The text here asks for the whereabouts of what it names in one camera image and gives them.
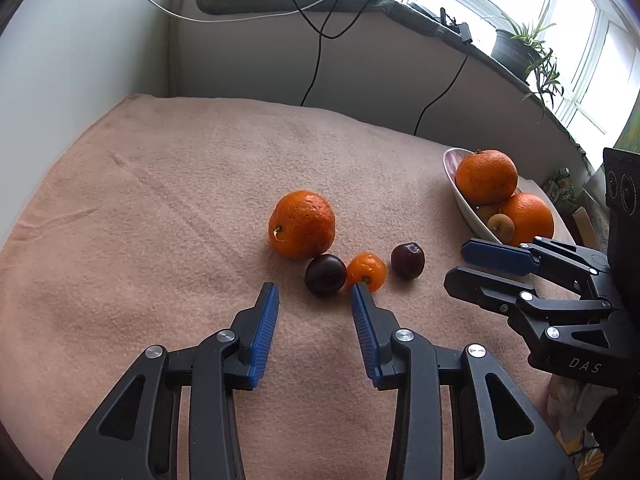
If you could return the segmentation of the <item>brown kiwi fruit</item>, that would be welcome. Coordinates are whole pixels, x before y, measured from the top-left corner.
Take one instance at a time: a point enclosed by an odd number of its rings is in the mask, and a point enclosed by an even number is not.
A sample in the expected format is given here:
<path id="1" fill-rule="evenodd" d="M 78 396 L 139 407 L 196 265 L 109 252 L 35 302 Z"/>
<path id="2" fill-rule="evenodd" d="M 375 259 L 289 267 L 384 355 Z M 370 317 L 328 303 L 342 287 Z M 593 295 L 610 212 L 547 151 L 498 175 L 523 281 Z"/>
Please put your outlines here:
<path id="1" fill-rule="evenodd" d="M 506 214 L 498 212 L 493 214 L 487 220 L 487 227 L 494 234 L 497 240 L 500 240 L 502 244 L 510 244 L 515 235 L 515 226 L 513 221 Z"/>

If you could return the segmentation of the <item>dark plum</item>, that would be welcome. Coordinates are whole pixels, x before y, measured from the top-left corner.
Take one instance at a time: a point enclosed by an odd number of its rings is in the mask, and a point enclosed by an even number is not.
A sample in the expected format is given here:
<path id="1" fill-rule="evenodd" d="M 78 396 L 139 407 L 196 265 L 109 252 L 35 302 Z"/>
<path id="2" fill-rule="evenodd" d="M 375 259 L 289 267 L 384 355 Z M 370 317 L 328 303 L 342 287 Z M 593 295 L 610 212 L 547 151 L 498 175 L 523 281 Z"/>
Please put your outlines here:
<path id="1" fill-rule="evenodd" d="M 424 251 L 415 242 L 400 244 L 393 249 L 390 263 L 401 278 L 415 280 L 424 270 Z"/>
<path id="2" fill-rule="evenodd" d="M 314 295 L 325 297 L 339 292 L 347 281 L 347 269 L 342 259 L 331 254 L 313 258 L 306 267 L 304 282 Z"/>

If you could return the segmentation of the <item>small tangerine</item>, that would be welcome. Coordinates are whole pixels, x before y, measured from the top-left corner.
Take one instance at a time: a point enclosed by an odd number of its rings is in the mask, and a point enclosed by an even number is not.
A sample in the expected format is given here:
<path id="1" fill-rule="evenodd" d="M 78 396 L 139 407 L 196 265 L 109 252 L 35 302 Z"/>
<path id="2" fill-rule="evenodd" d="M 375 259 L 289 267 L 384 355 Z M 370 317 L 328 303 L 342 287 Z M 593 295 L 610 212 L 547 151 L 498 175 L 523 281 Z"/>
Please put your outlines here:
<path id="1" fill-rule="evenodd" d="M 369 292 L 377 292 L 385 283 L 387 269 L 385 262 L 373 252 L 356 255 L 346 268 L 346 285 L 358 283 L 367 285 Z"/>

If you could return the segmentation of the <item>large rough orange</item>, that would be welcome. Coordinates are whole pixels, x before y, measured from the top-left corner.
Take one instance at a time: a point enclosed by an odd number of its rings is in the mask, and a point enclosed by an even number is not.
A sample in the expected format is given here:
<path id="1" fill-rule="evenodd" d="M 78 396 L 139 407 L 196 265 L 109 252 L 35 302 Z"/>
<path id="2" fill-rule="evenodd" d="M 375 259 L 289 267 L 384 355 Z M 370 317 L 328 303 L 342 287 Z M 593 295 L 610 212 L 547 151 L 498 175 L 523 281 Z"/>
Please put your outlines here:
<path id="1" fill-rule="evenodd" d="M 269 219 L 271 247 L 285 258 L 312 259 L 327 252 L 335 238 L 335 214 L 322 195 L 298 190 L 283 196 Z"/>

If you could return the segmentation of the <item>smooth orange in bowl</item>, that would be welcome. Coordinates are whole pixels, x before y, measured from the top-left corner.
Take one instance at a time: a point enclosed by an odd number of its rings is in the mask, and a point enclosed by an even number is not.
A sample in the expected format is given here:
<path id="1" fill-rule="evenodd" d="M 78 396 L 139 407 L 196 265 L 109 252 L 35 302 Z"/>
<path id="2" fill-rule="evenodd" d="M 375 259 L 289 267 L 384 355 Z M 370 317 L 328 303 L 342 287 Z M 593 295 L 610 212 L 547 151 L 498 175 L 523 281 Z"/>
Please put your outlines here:
<path id="1" fill-rule="evenodd" d="M 511 219 L 514 235 L 509 244 L 530 243 L 536 236 L 551 238 L 554 218 L 544 200 L 535 194 L 518 193 L 502 204 L 500 212 Z"/>

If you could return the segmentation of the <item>cardboard box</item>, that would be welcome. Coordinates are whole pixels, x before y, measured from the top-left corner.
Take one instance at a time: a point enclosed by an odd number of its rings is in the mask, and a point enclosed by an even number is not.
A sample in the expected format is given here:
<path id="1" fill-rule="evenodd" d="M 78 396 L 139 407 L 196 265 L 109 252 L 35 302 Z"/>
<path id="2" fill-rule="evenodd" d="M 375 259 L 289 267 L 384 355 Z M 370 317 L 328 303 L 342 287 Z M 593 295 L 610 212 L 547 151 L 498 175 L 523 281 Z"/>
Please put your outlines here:
<path id="1" fill-rule="evenodd" d="M 578 207 L 568 217 L 568 227 L 578 245 L 605 252 L 608 248 L 608 224 L 599 211 Z"/>

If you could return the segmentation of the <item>green snack box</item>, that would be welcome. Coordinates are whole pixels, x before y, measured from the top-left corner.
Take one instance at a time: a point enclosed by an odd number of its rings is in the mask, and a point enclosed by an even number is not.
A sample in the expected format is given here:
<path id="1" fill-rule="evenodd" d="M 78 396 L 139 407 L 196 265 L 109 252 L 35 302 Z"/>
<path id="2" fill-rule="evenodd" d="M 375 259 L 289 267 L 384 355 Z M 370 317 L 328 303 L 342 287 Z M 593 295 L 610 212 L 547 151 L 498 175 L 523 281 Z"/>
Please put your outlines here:
<path id="1" fill-rule="evenodd" d="M 575 189 L 570 176 L 570 170 L 566 167 L 558 168 L 548 177 L 542 189 L 552 203 L 572 202 L 575 199 Z"/>

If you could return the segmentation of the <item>rough orange in bowl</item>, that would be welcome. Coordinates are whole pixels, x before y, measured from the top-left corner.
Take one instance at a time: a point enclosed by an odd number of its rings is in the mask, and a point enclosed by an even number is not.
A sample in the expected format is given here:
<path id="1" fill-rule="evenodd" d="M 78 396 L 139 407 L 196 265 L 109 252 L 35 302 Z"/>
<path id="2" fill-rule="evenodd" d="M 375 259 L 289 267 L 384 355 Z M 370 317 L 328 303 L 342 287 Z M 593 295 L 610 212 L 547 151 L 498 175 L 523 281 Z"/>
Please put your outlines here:
<path id="1" fill-rule="evenodd" d="M 507 154 L 477 151 L 460 162 L 454 174 L 458 191 L 472 206 L 505 202 L 518 186 L 518 170 Z"/>

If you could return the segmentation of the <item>white floral bowl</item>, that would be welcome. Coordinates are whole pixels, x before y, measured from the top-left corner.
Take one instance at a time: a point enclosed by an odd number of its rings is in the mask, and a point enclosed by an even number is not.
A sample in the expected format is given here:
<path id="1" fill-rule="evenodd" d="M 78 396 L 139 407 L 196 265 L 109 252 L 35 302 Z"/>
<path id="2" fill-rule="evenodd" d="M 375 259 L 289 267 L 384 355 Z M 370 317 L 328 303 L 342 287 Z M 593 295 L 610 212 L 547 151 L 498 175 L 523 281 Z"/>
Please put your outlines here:
<path id="1" fill-rule="evenodd" d="M 466 156 L 469 156 L 475 152 L 465 150 L 464 148 L 448 148 L 448 150 L 442 155 L 442 166 L 444 167 L 446 177 L 454 192 L 454 200 L 456 201 L 463 219 L 472 229 L 473 233 L 483 240 L 489 240 L 490 242 L 501 243 L 494 237 L 491 230 L 487 227 L 487 220 L 493 215 L 500 212 L 500 208 L 503 203 L 486 206 L 472 206 L 458 191 L 456 184 L 454 183 L 454 174 L 462 161 Z M 520 190 L 518 186 L 514 194 L 518 194 Z"/>

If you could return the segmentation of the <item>potted spider plant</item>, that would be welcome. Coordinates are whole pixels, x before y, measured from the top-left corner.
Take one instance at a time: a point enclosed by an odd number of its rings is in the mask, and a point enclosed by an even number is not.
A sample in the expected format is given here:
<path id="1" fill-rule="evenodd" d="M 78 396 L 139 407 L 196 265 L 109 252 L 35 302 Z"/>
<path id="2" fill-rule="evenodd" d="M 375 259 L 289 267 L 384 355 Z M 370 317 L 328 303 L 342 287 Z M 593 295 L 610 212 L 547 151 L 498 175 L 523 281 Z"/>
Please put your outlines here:
<path id="1" fill-rule="evenodd" d="M 534 24 L 518 23 L 509 14 L 500 11 L 500 16 L 508 29 L 496 29 L 496 41 L 491 56 L 521 82 L 534 77 L 534 88 L 522 100 L 535 98 L 541 108 L 540 118 L 547 115 L 548 104 L 554 105 L 555 98 L 564 96 L 560 83 L 558 60 L 552 48 L 544 44 L 544 32 L 554 26 L 547 22 L 550 1 L 544 6 Z"/>

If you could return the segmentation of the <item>black adapter on sill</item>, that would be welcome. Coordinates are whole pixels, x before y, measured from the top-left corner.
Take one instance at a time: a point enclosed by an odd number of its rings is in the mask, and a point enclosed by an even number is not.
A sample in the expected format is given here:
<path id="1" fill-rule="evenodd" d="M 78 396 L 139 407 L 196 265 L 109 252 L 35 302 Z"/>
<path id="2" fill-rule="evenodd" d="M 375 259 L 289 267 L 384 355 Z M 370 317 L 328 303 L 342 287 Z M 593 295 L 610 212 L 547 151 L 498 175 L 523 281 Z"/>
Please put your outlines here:
<path id="1" fill-rule="evenodd" d="M 455 32 L 464 44 L 467 46 L 472 44 L 473 38 L 469 24 L 465 22 L 458 23 L 455 18 L 452 18 L 447 13 L 443 6 L 439 9 L 439 21 L 442 26 L 450 29 L 452 32 Z"/>

